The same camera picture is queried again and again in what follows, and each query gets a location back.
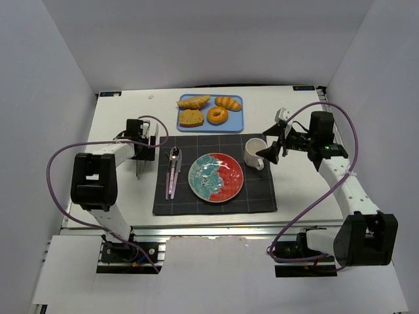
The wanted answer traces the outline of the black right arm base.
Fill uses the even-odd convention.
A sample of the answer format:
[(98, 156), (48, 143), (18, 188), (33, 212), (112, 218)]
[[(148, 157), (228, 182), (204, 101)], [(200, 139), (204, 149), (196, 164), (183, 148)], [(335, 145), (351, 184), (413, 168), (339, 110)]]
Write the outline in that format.
[(275, 258), (284, 259), (274, 266), (276, 278), (309, 278), (309, 277), (336, 277), (337, 267), (332, 256), (316, 258), (319, 251), (308, 248), (308, 231), (318, 228), (303, 228), (293, 241), (278, 241), (273, 248)]

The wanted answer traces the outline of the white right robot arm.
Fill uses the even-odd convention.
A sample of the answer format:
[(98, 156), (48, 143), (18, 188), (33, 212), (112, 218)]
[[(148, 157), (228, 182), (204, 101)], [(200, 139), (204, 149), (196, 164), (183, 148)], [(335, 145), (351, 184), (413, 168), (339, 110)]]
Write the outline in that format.
[(275, 260), (319, 260), (332, 256), (344, 266), (386, 266), (391, 262), (398, 221), (383, 213), (364, 191), (351, 170), (345, 148), (335, 143), (335, 120), (332, 113), (315, 111), (307, 130), (292, 127), (291, 113), (282, 108), (276, 113), (275, 125), (264, 131), (277, 141), (257, 155), (277, 164), (288, 150), (305, 152), (316, 171), (331, 188), (342, 213), (342, 226), (308, 227), (297, 234), (292, 244), (273, 243), (268, 248)]

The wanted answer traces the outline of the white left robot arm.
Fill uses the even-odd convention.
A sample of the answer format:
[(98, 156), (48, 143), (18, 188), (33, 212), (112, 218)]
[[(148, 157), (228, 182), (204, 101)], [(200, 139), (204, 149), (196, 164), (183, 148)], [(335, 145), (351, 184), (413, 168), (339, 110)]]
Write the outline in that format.
[(112, 143), (75, 156), (71, 201), (109, 231), (108, 241), (130, 238), (132, 227), (117, 206), (117, 167), (134, 161), (136, 178), (141, 178), (147, 162), (155, 159), (156, 135), (149, 134), (150, 126), (150, 120), (128, 119), (126, 129)]

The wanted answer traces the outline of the brown bread slice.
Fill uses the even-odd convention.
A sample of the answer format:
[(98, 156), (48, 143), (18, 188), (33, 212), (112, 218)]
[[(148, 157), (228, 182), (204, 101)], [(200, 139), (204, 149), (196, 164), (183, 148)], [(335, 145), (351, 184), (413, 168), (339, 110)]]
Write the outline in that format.
[(204, 124), (204, 115), (197, 109), (185, 109), (179, 114), (179, 125), (185, 128), (198, 127)]

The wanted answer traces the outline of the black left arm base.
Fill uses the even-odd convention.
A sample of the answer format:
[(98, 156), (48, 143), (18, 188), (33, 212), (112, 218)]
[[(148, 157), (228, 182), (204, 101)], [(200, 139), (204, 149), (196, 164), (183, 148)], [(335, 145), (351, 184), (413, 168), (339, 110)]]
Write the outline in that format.
[(130, 236), (130, 241), (141, 247), (144, 253), (131, 245), (103, 241), (98, 257), (96, 273), (98, 274), (129, 274), (156, 275), (157, 272), (149, 262), (153, 262), (158, 270), (161, 270), (163, 262), (163, 244), (159, 242), (138, 242), (134, 236)]

